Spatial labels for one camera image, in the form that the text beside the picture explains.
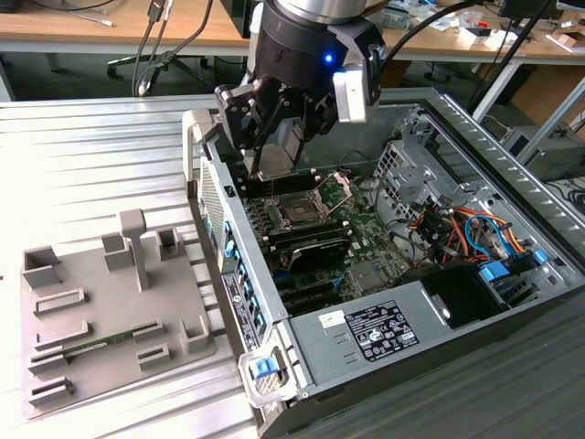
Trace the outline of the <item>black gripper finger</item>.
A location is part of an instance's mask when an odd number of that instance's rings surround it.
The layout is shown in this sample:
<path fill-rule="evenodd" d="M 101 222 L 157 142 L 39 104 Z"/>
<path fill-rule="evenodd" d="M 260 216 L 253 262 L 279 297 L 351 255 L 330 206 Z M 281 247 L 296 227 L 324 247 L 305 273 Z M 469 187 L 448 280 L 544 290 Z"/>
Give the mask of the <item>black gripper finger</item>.
<path fill-rule="evenodd" d="M 277 80 L 254 80 L 246 85 L 215 89 L 223 130 L 240 153 L 251 177 L 287 177 L 293 161 L 281 143 L 269 138 L 292 116 L 291 100 Z"/>
<path fill-rule="evenodd" d="M 307 142 L 318 134 L 327 134 L 337 121 L 337 107 L 332 91 L 306 91 L 301 104 L 300 116 L 292 126 L 292 132 L 298 141 L 292 158 L 299 158 Z"/>

